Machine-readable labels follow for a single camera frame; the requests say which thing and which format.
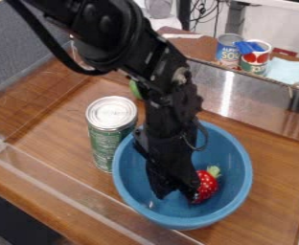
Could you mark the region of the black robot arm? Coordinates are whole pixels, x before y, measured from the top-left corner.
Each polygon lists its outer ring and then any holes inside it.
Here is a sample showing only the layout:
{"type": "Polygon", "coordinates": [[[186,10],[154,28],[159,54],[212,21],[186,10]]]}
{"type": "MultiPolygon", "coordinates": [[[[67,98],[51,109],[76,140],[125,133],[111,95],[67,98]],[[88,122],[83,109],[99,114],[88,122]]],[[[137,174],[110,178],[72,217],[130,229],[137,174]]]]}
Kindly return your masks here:
{"type": "Polygon", "coordinates": [[[99,76],[123,71],[146,106],[135,149],[146,159],[153,191],[163,199],[179,190],[199,201],[193,154],[203,98],[186,56],[154,31],[134,0],[6,0],[58,59],[74,71],[99,76]]]}

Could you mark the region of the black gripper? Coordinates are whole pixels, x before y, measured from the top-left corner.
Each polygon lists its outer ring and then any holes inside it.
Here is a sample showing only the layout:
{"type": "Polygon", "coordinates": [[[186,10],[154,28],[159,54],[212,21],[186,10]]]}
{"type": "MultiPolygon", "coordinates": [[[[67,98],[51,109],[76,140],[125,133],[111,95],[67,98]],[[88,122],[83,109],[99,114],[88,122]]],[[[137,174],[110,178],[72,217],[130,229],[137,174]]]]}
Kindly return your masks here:
{"type": "Polygon", "coordinates": [[[195,145],[201,105],[202,97],[195,92],[153,94],[145,99],[146,121],[135,131],[135,149],[146,159],[149,182],[159,199],[177,189],[191,203],[199,199],[193,154],[206,147],[195,145]]]}

